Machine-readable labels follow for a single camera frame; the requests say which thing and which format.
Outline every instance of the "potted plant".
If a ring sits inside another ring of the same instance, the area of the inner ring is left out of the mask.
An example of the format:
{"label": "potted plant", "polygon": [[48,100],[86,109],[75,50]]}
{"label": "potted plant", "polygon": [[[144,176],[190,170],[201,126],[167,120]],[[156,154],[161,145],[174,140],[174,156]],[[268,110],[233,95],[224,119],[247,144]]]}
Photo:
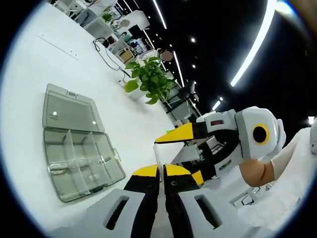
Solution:
{"label": "potted plant", "polygon": [[158,57],[151,57],[149,61],[144,60],[144,66],[139,63],[130,62],[126,69],[132,70],[131,78],[125,86],[125,92],[131,93],[140,88],[141,91],[147,92],[146,97],[150,98],[147,104],[155,104],[159,98],[166,100],[169,95],[174,81],[168,79],[165,73],[159,67]]}
{"label": "potted plant", "polygon": [[105,21],[105,22],[110,22],[112,20],[112,15],[110,13],[105,13],[104,15],[101,16],[101,18]]}

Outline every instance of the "clear plastic lid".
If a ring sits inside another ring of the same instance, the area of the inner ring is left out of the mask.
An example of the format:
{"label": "clear plastic lid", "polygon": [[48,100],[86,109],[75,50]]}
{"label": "clear plastic lid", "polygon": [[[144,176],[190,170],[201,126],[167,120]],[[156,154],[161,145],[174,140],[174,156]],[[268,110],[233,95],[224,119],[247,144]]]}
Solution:
{"label": "clear plastic lid", "polygon": [[91,98],[48,84],[44,110],[44,127],[104,132],[95,101]]}

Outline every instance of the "white table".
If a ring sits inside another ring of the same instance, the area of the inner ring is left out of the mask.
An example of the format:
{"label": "white table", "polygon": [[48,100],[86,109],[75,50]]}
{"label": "white table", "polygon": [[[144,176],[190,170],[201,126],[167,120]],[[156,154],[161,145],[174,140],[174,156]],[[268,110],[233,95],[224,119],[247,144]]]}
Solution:
{"label": "white table", "polygon": [[[26,211],[47,231],[79,219],[86,208],[114,188],[123,188],[132,173],[156,163],[153,142],[174,126],[160,104],[128,98],[95,51],[94,38],[61,11],[44,4],[30,19],[8,59],[0,102],[1,147],[8,180]],[[104,48],[101,54],[113,67]],[[112,59],[124,65],[110,52]],[[48,174],[43,149],[42,113],[48,83],[95,100],[127,178],[93,196],[63,203]],[[162,163],[171,162],[182,143],[159,147]]]}

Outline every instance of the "white wall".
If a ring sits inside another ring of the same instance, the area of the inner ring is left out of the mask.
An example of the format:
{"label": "white wall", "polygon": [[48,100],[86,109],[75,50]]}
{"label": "white wall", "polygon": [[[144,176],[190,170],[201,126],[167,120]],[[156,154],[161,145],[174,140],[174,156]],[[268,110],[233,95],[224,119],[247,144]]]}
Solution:
{"label": "white wall", "polygon": [[128,32],[128,29],[131,28],[132,26],[135,26],[135,25],[138,25],[140,30],[144,30],[145,28],[147,28],[150,25],[144,12],[139,11],[139,10],[135,10],[134,12],[124,16],[120,20],[123,20],[123,19],[129,20],[130,25],[127,27],[120,28],[119,33],[123,33],[125,31]]}

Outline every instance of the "person's arm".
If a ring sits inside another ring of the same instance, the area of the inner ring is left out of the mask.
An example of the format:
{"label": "person's arm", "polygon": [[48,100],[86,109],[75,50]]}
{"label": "person's arm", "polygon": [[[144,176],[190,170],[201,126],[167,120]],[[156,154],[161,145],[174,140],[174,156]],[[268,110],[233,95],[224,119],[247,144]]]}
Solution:
{"label": "person's arm", "polygon": [[259,187],[277,180],[292,158],[298,139],[299,132],[294,136],[291,142],[268,163],[262,163],[257,159],[250,159],[239,164],[244,181],[251,187]]}
{"label": "person's arm", "polygon": [[90,7],[91,5],[94,5],[96,2],[98,2],[99,0],[93,0],[89,5],[88,7]]}
{"label": "person's arm", "polygon": [[104,9],[103,12],[106,12],[106,11],[110,10],[111,8],[112,8],[112,6],[107,6],[107,7]]}

